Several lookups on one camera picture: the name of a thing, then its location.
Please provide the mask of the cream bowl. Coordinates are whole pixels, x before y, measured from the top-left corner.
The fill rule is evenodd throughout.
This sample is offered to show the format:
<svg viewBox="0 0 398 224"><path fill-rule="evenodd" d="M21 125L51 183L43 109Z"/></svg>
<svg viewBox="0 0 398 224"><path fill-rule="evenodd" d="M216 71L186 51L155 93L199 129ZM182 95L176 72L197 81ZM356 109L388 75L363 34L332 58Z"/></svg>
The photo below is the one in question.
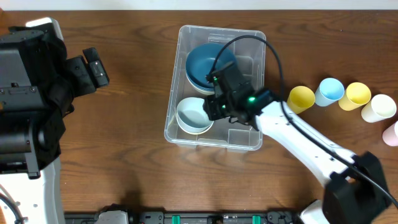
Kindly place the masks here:
<svg viewBox="0 0 398 224"><path fill-rule="evenodd" d="M203 94L203 95L214 95L214 91L208 91L208 90L202 90L201 88L197 87L189 77L187 77L187 80L189 81L189 83L191 84L191 86L199 93Z"/></svg>

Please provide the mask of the grey bowl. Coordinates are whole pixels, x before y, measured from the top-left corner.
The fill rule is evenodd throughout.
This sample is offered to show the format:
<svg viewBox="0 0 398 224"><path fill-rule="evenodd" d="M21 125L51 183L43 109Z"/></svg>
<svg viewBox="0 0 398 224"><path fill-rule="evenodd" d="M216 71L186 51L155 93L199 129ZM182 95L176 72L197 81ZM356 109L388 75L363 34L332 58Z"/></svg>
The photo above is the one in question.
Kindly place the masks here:
<svg viewBox="0 0 398 224"><path fill-rule="evenodd" d="M177 120L185 123L209 123L207 113L203 109L205 100L203 98L188 97L180 101L177 105Z"/></svg>

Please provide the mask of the dark blue bowl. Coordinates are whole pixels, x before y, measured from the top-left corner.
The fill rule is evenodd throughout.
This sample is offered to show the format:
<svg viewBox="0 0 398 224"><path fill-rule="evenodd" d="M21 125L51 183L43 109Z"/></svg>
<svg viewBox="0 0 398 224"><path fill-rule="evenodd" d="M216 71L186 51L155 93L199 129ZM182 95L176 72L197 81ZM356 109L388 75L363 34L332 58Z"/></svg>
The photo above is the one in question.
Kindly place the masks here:
<svg viewBox="0 0 398 224"><path fill-rule="evenodd" d="M194 89L196 89L196 91L198 91L204 95L212 95L215 93L214 89L204 88L204 87L201 87L201 86L195 84L192 81L192 79L188 76L188 73L186 73L186 77L187 77L187 80L190 82L191 86L194 87Z"/></svg>
<svg viewBox="0 0 398 224"><path fill-rule="evenodd" d="M209 74L216 56L223 48L217 43L206 43L194 48L187 57L186 73L192 81L204 88L214 89L212 83L208 83L206 76Z"/></svg>

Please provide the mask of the pink cup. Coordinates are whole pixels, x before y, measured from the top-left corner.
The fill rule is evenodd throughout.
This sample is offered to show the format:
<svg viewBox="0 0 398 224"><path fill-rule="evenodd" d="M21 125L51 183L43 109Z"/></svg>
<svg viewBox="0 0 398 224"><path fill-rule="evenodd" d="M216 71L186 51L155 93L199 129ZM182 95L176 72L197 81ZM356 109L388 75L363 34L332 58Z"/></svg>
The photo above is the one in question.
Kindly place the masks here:
<svg viewBox="0 0 398 224"><path fill-rule="evenodd" d="M388 146L398 146L397 127L398 121L388 127L382 134L382 139Z"/></svg>

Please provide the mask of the white bowl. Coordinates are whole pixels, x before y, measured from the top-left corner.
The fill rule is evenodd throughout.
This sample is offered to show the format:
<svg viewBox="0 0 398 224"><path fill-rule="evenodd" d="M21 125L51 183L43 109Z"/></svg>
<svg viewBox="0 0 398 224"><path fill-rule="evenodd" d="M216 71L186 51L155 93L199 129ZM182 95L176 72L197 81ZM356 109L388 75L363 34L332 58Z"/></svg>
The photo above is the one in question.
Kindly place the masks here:
<svg viewBox="0 0 398 224"><path fill-rule="evenodd" d="M182 120L178 120L177 123L183 131L194 135L207 132L214 124L213 121L209 123L185 123Z"/></svg>

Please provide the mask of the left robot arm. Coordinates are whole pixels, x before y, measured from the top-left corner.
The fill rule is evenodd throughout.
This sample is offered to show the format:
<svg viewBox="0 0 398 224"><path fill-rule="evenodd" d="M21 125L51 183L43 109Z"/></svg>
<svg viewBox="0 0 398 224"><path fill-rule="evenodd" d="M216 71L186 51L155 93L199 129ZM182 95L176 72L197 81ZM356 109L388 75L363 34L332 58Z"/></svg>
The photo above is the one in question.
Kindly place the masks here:
<svg viewBox="0 0 398 224"><path fill-rule="evenodd" d="M57 20L1 36L1 210L7 223L64 223L60 139L73 100L107 86L95 48L68 58Z"/></svg>

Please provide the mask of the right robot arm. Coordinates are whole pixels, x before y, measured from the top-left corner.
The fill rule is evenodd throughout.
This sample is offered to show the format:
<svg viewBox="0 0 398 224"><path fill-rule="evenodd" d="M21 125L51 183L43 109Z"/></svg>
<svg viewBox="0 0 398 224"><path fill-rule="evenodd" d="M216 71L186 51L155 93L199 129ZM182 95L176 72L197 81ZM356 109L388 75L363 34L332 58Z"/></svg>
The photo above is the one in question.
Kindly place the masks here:
<svg viewBox="0 0 398 224"><path fill-rule="evenodd" d="M203 109L211 120L235 118L277 141L324 187L323 199L299 214L302 223L371 223L397 200L389 193L379 159L361 156L319 133L273 92L251 85L215 88Z"/></svg>

